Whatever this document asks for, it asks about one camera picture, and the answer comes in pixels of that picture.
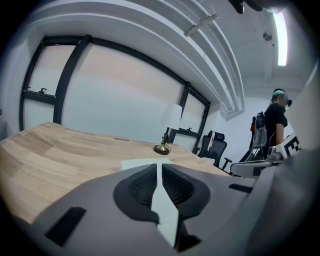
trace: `black office chair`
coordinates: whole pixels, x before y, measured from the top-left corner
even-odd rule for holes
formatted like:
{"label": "black office chair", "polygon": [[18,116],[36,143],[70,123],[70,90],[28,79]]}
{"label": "black office chair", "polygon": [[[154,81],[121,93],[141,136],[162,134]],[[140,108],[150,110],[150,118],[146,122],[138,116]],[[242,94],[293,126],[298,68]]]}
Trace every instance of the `black office chair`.
{"label": "black office chair", "polygon": [[[198,154],[198,157],[214,159],[213,165],[219,168],[220,159],[227,147],[227,143],[225,142],[225,135],[223,133],[215,132],[215,135],[213,138],[213,144],[208,151],[208,145],[210,143],[212,133],[213,132],[210,131],[208,135],[203,136],[202,147],[201,147],[200,153]],[[232,161],[229,158],[225,157],[224,159],[225,159],[225,163],[223,167],[219,168],[222,171],[225,170],[228,163],[232,163]]]}

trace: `person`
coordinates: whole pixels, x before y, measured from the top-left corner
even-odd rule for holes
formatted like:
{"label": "person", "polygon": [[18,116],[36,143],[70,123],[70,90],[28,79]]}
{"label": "person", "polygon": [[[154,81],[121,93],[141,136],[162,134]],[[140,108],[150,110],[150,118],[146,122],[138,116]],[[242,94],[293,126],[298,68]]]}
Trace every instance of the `person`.
{"label": "person", "polygon": [[263,149],[263,158],[266,159],[268,149],[283,142],[284,130],[288,125],[285,117],[286,106],[288,105],[288,95],[283,89],[275,89],[272,94],[270,105],[264,112],[265,128],[266,128],[266,146]]}

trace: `light wood tabletop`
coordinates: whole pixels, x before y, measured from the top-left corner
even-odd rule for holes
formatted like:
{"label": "light wood tabletop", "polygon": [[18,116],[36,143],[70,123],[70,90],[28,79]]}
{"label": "light wood tabletop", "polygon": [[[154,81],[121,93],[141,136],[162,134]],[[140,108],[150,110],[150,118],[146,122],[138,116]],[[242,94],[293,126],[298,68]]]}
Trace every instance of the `light wood tabletop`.
{"label": "light wood tabletop", "polygon": [[0,193],[12,214],[32,223],[78,185],[119,172],[122,160],[168,158],[176,165],[226,175],[179,145],[170,144],[169,155],[157,154],[153,147],[44,123],[0,142]]}

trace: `ceiling light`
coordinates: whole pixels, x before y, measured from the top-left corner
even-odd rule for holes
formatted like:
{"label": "ceiling light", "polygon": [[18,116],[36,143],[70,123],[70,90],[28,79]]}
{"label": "ceiling light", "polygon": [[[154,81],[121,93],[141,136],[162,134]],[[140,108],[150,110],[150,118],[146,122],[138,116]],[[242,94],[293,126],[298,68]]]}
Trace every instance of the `ceiling light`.
{"label": "ceiling light", "polygon": [[288,37],[287,27],[283,12],[273,14],[276,33],[278,36],[278,65],[285,66],[287,64],[287,53],[288,53]]}

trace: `ceiling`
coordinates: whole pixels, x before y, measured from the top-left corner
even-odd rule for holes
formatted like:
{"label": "ceiling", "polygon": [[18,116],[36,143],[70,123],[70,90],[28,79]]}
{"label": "ceiling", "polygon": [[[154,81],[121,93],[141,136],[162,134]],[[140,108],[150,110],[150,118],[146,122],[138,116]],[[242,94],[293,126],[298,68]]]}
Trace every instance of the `ceiling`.
{"label": "ceiling", "polygon": [[[193,33],[199,17],[218,18]],[[191,82],[226,116],[245,110],[244,95],[269,99],[274,88],[294,98],[316,62],[302,29],[284,11],[286,66],[278,66],[273,15],[245,6],[238,14],[227,0],[56,0],[42,2],[27,26],[44,35],[90,34],[134,48]],[[272,34],[265,41],[263,33]]]}
{"label": "ceiling", "polygon": [[[284,10],[288,52],[286,66],[278,66],[278,39],[273,15],[257,12],[244,4],[238,14],[227,0],[198,0],[206,9],[214,7],[216,23],[227,38],[238,63],[246,96],[269,99],[274,88],[283,88],[295,98],[304,88],[316,56],[307,36]],[[272,34],[266,41],[263,33]]]}

